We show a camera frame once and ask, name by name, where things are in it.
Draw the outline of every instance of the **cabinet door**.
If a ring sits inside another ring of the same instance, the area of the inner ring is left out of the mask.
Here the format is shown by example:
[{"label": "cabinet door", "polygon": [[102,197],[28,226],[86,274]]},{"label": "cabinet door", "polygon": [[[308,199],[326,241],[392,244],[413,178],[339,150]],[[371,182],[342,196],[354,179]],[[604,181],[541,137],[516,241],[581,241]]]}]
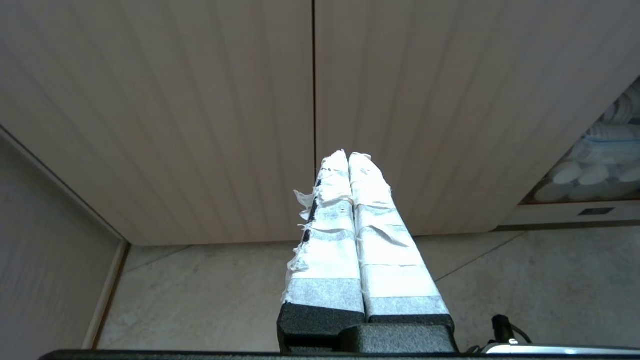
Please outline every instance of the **cabinet door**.
[{"label": "cabinet door", "polygon": [[300,238],[311,1],[0,5],[1,123],[135,245]]},{"label": "cabinet door", "polygon": [[493,229],[640,74],[634,1],[316,1],[317,157],[414,235]]}]

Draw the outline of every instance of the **white container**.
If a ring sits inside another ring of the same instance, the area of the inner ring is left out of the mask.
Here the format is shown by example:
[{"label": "white container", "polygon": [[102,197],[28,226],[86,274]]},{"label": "white container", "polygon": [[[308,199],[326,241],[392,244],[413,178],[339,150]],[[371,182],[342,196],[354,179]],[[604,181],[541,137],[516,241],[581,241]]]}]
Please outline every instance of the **white container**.
[{"label": "white container", "polygon": [[575,161],[565,161],[549,172],[549,178],[556,184],[566,184],[576,180],[582,175],[582,168]]},{"label": "white container", "polygon": [[572,188],[573,185],[571,183],[556,184],[552,180],[547,179],[533,197],[540,202],[556,202],[566,197]]},{"label": "white container", "polygon": [[640,188],[639,182],[619,183],[617,181],[606,181],[598,194],[601,199],[617,199],[629,195]]},{"label": "white container", "polygon": [[618,167],[620,171],[619,180],[621,183],[632,183],[640,180],[640,161],[621,165]]},{"label": "white container", "polygon": [[592,165],[582,169],[578,183],[580,185],[595,185],[605,181],[608,177],[609,170],[605,165]]},{"label": "white container", "polygon": [[576,185],[569,192],[569,199],[571,201],[587,201],[595,199],[600,195],[604,183],[594,185]]}]

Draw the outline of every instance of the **floor tile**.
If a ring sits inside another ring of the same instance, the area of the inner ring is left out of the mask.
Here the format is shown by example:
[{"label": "floor tile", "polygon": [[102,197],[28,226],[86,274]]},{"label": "floor tile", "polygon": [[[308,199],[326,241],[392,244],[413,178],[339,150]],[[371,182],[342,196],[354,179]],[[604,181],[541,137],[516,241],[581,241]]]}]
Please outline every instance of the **floor tile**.
[{"label": "floor tile", "polygon": [[296,242],[192,246],[121,278],[99,348],[279,351]]},{"label": "floor tile", "polygon": [[438,282],[461,350],[498,313],[537,343],[640,346],[640,227],[533,231]]},{"label": "floor tile", "polygon": [[437,280],[523,233],[496,231],[481,234],[432,235],[418,236],[414,240],[431,276]]},{"label": "floor tile", "polygon": [[186,249],[187,246],[135,246],[131,245],[127,261],[124,264],[124,272],[165,258],[175,252]]}]

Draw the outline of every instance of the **baseboard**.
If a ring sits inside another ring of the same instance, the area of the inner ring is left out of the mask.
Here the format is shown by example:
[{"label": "baseboard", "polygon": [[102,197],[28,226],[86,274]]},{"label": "baseboard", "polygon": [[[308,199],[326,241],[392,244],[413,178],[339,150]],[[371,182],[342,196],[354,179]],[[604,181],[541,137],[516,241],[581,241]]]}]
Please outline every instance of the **baseboard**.
[{"label": "baseboard", "polygon": [[98,303],[95,307],[93,318],[89,323],[89,328],[86,332],[86,336],[84,337],[82,349],[95,348],[100,340],[102,326],[104,325],[106,315],[109,311],[109,305],[111,304],[111,299],[113,298],[113,294],[116,290],[117,282],[120,278],[120,274],[122,273],[122,268],[124,267],[124,262],[130,246],[131,244],[128,242],[120,240],[120,244],[113,256],[109,273],[104,281],[102,293],[100,293],[100,298],[98,299]]}]

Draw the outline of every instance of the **wall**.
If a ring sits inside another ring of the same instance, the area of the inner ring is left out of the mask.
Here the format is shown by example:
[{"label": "wall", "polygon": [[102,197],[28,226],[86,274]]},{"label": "wall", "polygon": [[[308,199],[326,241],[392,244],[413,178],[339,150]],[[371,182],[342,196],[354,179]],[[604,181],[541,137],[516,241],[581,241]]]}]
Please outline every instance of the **wall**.
[{"label": "wall", "polygon": [[90,342],[120,243],[0,138],[0,358]]}]

